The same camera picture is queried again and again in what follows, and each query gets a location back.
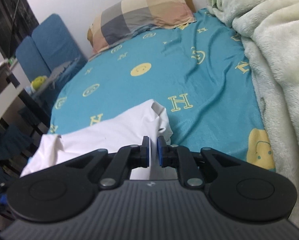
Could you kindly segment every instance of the gray ribbed surface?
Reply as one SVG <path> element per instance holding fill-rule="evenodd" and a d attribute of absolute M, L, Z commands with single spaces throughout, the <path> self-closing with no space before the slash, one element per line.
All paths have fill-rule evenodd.
<path fill-rule="evenodd" d="M 6 240 L 299 239 L 299 230 L 288 221 L 242 224 L 217 213 L 202 192 L 186 190 L 176 180 L 148 183 L 126 181 L 101 192 L 73 219 L 45 225 L 18 220 L 0 235 Z"/>

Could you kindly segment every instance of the folded white fabric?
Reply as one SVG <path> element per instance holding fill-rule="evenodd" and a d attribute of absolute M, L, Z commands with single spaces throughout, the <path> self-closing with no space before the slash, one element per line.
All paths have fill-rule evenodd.
<path fill-rule="evenodd" d="M 296 186 L 299 227 L 299 0 L 207 0 L 242 36 L 276 171 Z"/>
<path fill-rule="evenodd" d="M 160 168 L 156 154 L 157 137 L 163 135 L 170 143 L 172 135 L 166 109 L 148 100 L 117 117 L 65 135 L 42 136 L 39 148 L 23 169 L 21 176 L 46 169 L 80 155 L 105 148 L 109 153 L 131 144 L 141 145 L 143 136 L 151 140 L 149 168 L 132 170 L 131 179 L 175 179 L 172 168 Z"/>

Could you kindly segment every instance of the window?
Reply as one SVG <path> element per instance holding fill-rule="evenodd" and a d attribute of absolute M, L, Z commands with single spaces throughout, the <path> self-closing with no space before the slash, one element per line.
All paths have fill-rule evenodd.
<path fill-rule="evenodd" d="M 22 40 L 38 26 L 27 0 L 0 0 L 0 51 L 3 57 L 14 55 Z"/>

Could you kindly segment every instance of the checkered pillowcase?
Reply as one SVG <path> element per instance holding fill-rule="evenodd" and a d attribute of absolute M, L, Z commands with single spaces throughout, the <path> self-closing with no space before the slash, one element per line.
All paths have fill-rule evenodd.
<path fill-rule="evenodd" d="M 172 29 L 195 21 L 185 0 L 123 0 L 95 18 L 93 52 L 115 47 L 147 30 Z"/>

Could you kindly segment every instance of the blue bed sheet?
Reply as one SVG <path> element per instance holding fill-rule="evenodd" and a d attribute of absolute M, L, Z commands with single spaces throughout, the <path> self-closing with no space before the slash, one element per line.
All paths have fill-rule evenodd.
<path fill-rule="evenodd" d="M 88 62 L 59 94 L 50 133 L 76 131 L 152 98 L 167 109 L 173 144 L 212 147 L 274 169 L 239 35 L 206 9 L 195 17 L 144 32 Z"/>

